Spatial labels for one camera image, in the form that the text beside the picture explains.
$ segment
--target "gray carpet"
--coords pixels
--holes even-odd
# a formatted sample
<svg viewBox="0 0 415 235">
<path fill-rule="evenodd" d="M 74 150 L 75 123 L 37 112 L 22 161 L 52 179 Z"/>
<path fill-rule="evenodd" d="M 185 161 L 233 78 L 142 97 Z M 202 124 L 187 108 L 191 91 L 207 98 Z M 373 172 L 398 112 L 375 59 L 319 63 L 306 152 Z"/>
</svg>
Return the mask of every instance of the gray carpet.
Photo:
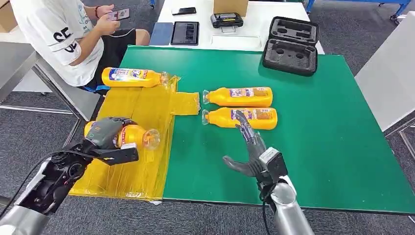
<svg viewBox="0 0 415 235">
<path fill-rule="evenodd" d="M 86 5 L 110 3 L 85 0 Z M 133 14 L 123 28 L 151 31 L 160 12 L 147 0 L 123 0 L 119 9 Z M 389 22 L 397 5 L 381 8 L 375 3 L 317 1 L 310 18 L 321 27 L 320 39 L 327 54 L 341 54 L 355 74 L 394 29 Z M 6 104 L 57 108 L 63 104 L 53 95 L 13 93 Z M 0 110 L 0 195 L 11 196 L 31 165 L 43 154 L 58 149 L 75 119 L 68 115 Z M 81 138 L 81 129 L 76 139 Z M 415 189 L 415 161 L 397 133 L 388 137 L 397 161 Z M 407 216 L 311 211 L 306 216 L 316 234 L 410 235 L 415 224 Z M 268 211 L 272 234 L 277 234 Z M 263 235 L 261 208 L 165 202 L 154 206 L 135 200 L 69 196 L 45 229 L 46 235 Z"/>
</svg>

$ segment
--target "plastic bottle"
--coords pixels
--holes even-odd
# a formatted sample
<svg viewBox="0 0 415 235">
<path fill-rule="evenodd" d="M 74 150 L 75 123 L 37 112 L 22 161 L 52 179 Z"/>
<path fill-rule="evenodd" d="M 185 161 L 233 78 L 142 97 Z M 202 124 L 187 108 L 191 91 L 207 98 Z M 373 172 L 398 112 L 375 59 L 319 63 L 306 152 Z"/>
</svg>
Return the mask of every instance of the plastic bottle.
<svg viewBox="0 0 415 235">
<path fill-rule="evenodd" d="M 152 70 L 105 68 L 102 82 L 109 87 L 153 87 L 167 85 L 168 73 Z"/>
<path fill-rule="evenodd" d="M 203 91 L 203 103 L 215 103 L 220 106 L 269 107 L 273 94 L 269 87 L 219 88 L 215 91 Z"/>
<path fill-rule="evenodd" d="M 239 121 L 236 110 L 245 114 L 253 129 L 271 130 L 277 125 L 277 111 L 273 108 L 220 108 L 215 111 L 202 111 L 202 124 L 215 124 L 220 127 L 234 128 Z"/>
<path fill-rule="evenodd" d="M 95 121 L 90 121 L 85 125 L 84 136 L 87 136 L 94 123 Z M 114 138 L 114 146 L 116 148 L 121 148 L 123 144 L 134 142 L 137 144 L 138 149 L 156 149 L 160 144 L 160 133 L 156 129 L 146 131 L 139 125 L 127 125 Z"/>
</svg>

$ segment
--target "black shorts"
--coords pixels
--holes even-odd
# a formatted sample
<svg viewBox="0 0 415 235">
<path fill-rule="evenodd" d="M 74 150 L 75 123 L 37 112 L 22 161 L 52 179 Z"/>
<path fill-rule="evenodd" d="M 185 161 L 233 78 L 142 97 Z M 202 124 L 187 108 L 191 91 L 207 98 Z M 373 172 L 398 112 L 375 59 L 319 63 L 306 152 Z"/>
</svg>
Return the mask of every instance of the black shorts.
<svg viewBox="0 0 415 235">
<path fill-rule="evenodd" d="M 136 44 L 136 31 L 134 29 L 132 31 L 130 29 L 118 30 L 112 34 L 112 36 L 122 37 L 102 36 L 102 41 L 104 41 L 104 52 L 98 62 L 98 67 L 96 68 L 93 79 L 87 85 L 79 88 L 101 95 L 107 93 L 108 87 L 102 83 L 102 71 L 104 71 L 106 67 L 118 68 L 124 57 L 125 51 L 127 50 L 127 46 Z"/>
</svg>

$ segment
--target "white t-shirt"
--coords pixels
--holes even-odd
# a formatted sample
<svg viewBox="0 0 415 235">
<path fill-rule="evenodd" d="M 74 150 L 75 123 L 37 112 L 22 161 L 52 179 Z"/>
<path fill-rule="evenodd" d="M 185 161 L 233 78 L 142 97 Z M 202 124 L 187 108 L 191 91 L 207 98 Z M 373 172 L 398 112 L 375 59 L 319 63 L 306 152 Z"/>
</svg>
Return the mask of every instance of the white t-shirt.
<svg viewBox="0 0 415 235">
<path fill-rule="evenodd" d="M 20 30 L 35 50 L 71 86 L 90 82 L 104 50 L 102 39 L 79 65 L 70 66 L 81 55 L 77 41 L 92 30 L 80 0 L 11 0 Z"/>
</svg>

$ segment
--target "black box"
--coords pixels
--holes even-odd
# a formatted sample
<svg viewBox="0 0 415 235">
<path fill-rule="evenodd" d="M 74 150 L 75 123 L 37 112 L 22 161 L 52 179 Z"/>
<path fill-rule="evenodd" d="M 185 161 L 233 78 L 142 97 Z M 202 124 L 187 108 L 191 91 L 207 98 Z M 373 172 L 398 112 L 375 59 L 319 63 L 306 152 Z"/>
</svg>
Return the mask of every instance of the black box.
<svg viewBox="0 0 415 235">
<path fill-rule="evenodd" d="M 317 70 L 319 25 L 286 17 L 274 17 L 262 57 L 264 67 L 311 76 Z"/>
<path fill-rule="evenodd" d="M 174 22 L 171 45 L 199 44 L 199 22 Z"/>
</svg>

